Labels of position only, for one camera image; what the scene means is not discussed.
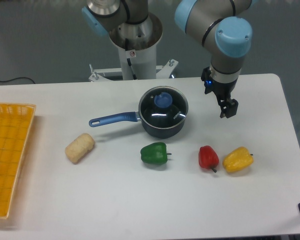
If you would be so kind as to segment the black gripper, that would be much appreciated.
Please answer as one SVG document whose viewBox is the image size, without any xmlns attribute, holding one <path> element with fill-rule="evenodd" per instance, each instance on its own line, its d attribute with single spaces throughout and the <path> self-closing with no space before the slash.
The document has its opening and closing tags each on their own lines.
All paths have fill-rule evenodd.
<svg viewBox="0 0 300 240">
<path fill-rule="evenodd" d="M 208 75 L 208 92 L 213 92 L 216 96 L 217 103 L 220 106 L 220 118 L 231 118 L 237 114 L 239 103 L 231 97 L 238 76 L 232 74 L 215 74 Z"/>
</svg>

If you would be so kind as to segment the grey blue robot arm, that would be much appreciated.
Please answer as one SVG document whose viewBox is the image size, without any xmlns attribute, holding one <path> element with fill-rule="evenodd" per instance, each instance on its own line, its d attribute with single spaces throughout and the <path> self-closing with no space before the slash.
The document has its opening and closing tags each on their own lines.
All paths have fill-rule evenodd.
<svg viewBox="0 0 300 240">
<path fill-rule="evenodd" d="M 211 54 L 201 75 L 205 93 L 214 93 L 221 118 L 237 113 L 231 97 L 253 30 L 239 14 L 251 0 L 183 0 L 175 10 L 176 25 Z M 154 79 L 156 46 L 163 35 L 161 21 L 149 11 L 146 0 L 89 0 L 81 10 L 97 35 L 108 35 L 117 47 L 124 80 Z"/>
</svg>

